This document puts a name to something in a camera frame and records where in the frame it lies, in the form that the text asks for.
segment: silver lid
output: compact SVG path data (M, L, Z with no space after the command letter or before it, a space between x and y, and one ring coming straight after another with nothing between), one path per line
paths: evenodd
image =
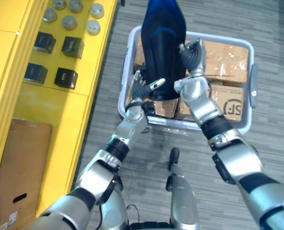
M66 6L66 1L65 0L52 0L52 5L57 9L57 10L62 10Z
M47 7L46 11L43 15L44 22L52 23L52 22L56 21L56 19L57 19L57 14L56 14L55 10L50 8L50 7Z
M83 10L83 5L81 3L81 0L70 0L69 2L69 9L73 13L79 13Z
M73 30L77 27L77 22L74 16L67 15L62 19L62 25L67 30Z
M97 20L88 20L88 23L86 24L87 31L92 34L96 35L100 32L100 24Z
M99 3L94 3L91 6L91 10L90 10L91 14L93 15L93 17L95 18L101 18L102 16L104 16L104 7L102 4Z

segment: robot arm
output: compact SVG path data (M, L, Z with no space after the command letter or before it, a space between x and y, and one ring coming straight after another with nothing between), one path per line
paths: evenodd
M180 45L184 66L191 77L174 88L191 110L215 155L213 161L222 177L239 188L243 199L263 230L284 230L284 185L263 173L257 150L232 127L216 103L206 95L205 49L197 40Z
M141 74L136 72L132 87L133 100L127 106L124 119L111 140L80 173L75 189L56 200L28 230L86 229L93 206L108 200L118 180L116 172L148 124L148 107L143 100L164 82L165 79L159 79L150 85L142 85Z

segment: brown cardboard box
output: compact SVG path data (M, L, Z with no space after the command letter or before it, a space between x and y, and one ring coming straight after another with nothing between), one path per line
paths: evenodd
M233 86L247 82L248 49L211 41L204 43L207 51L205 75L209 81Z
M145 58L144 58L141 35L139 35L137 43L137 53L136 53L136 58L134 60L134 71L139 70L143 62L145 62Z
M243 89L224 85L212 85L211 98L217 103L228 120L241 121L243 107ZM193 120L190 109L179 100L175 119Z
M36 215L52 126L13 118L0 164L0 229L24 229Z
M125 106L128 105L131 101L131 89L132 89L132 80L133 80L134 75L130 77L130 86L128 89L128 95L126 97L125 101ZM150 99L145 99L145 102L151 102L152 100ZM166 117L166 118L173 118L177 104L178 104L178 99L174 100L169 100L169 101L153 101L154 106L155 106L155 115L161 116L161 117Z
M228 120L241 121L243 88L212 85L211 98L217 103Z

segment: black box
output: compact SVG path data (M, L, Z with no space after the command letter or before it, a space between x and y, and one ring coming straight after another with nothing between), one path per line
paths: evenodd
M35 40L34 49L44 53L51 54L55 46L55 43L56 39L54 38L53 35L43 32L38 32Z
M69 89L75 89L78 73L72 69L58 68L55 84Z
M24 79L36 83L44 84L47 69L44 66L28 63Z
M84 43L81 38L77 37L65 37L62 52L64 55L73 57L73 58L81 58L83 55Z

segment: gray basket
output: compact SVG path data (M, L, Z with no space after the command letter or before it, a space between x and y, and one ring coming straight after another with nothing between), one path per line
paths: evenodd
M121 91L118 98L118 111L124 116L125 114L125 101L128 93L128 87L130 86L130 76L133 74L134 60L137 52L138 36L141 31L141 26L135 27L129 34L127 52L124 60L124 68L121 79ZM254 64L254 48L248 41L224 37L212 34L203 34L195 32L187 32L186 40L194 41L197 38L201 38L208 41L221 42L232 44L236 46L242 46L247 48L248 51L248 81L243 83L241 87L244 89L244 102L242 120L239 122L233 122L233 126L242 134L248 132L252 122L252 108L256 106L257 95L257 66ZM166 118L160 118L155 116L148 117L150 124L162 125L177 129L194 129L200 130L198 125L189 121L178 121Z

